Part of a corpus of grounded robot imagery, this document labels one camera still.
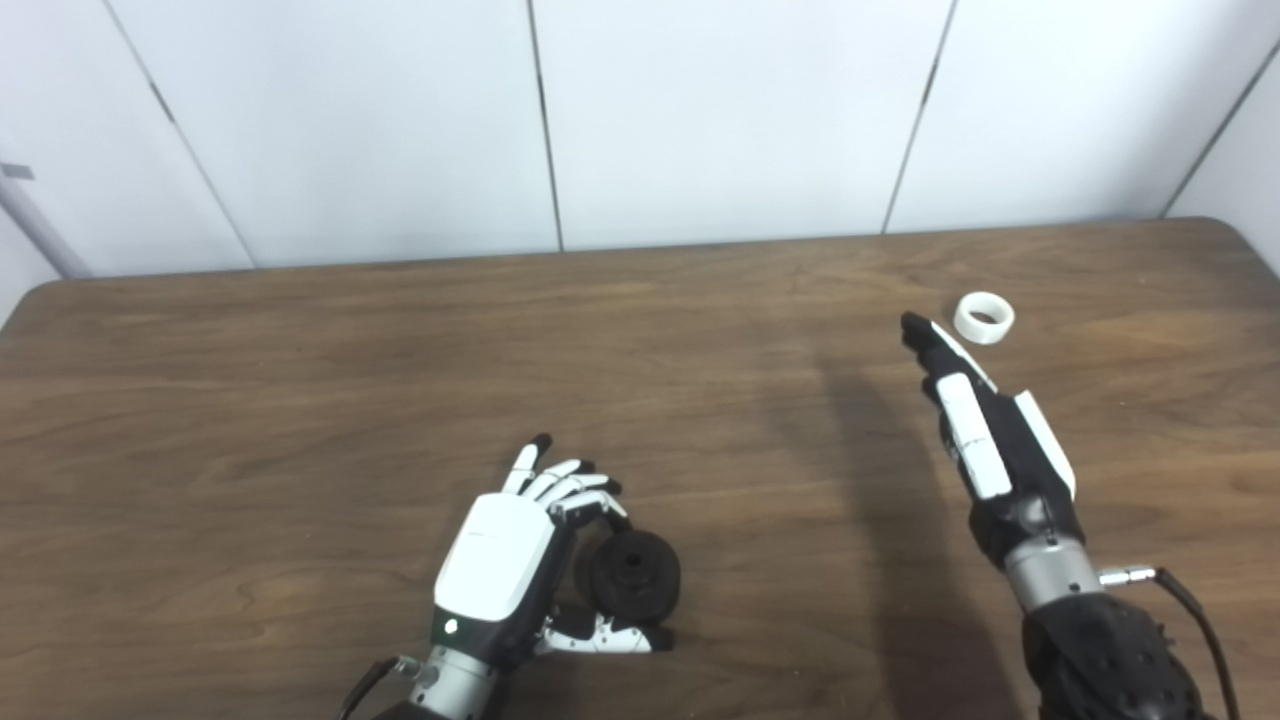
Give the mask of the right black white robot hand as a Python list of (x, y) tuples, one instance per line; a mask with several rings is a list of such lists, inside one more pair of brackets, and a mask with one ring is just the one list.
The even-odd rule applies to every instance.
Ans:
[(925, 373), (924, 396), (972, 498), (969, 528), (997, 568), (1021, 544), (1085, 543), (1075, 510), (1073, 465), (1030, 391), (1007, 395), (929, 318), (904, 313), (902, 345)]

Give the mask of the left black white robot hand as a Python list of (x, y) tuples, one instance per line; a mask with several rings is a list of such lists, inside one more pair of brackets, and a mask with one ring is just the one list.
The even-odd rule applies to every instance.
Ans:
[(579, 532), (594, 521), (634, 527), (621, 483), (588, 460), (541, 466), (550, 445), (534, 436), (502, 487), (470, 506), (435, 580), (431, 647), (502, 671), (554, 652), (672, 651), (673, 632), (654, 623), (557, 605)]

